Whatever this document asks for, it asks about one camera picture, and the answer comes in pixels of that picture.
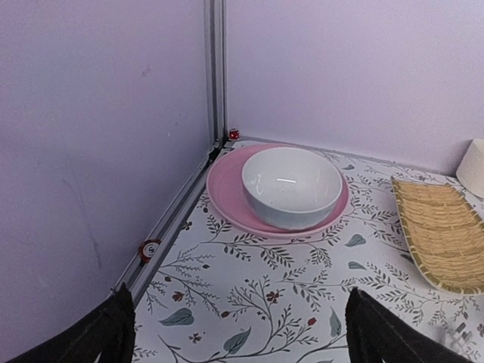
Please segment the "white tiger cube socket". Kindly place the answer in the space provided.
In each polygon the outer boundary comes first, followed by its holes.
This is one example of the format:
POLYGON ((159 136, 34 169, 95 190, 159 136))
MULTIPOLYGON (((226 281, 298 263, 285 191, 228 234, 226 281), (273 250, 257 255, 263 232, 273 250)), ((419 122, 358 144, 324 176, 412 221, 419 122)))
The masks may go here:
POLYGON ((466 328, 465 322, 461 322, 456 327, 444 327, 439 342, 451 351, 463 355, 473 338, 472 332, 466 328))

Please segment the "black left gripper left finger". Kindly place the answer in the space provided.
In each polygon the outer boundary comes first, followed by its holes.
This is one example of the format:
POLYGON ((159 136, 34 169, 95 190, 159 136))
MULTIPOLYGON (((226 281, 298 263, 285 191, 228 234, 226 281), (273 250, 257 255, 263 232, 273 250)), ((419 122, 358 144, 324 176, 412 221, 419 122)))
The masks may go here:
POLYGON ((12 362, 130 362, 135 347, 135 307, 125 284, 64 332, 12 362))

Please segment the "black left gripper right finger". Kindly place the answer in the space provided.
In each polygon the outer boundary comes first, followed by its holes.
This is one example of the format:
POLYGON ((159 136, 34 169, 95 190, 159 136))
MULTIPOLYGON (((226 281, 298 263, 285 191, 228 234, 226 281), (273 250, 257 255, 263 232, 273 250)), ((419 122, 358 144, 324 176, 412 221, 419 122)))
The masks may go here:
POLYGON ((469 361, 419 333, 356 287, 346 304, 346 342, 351 363, 469 361))

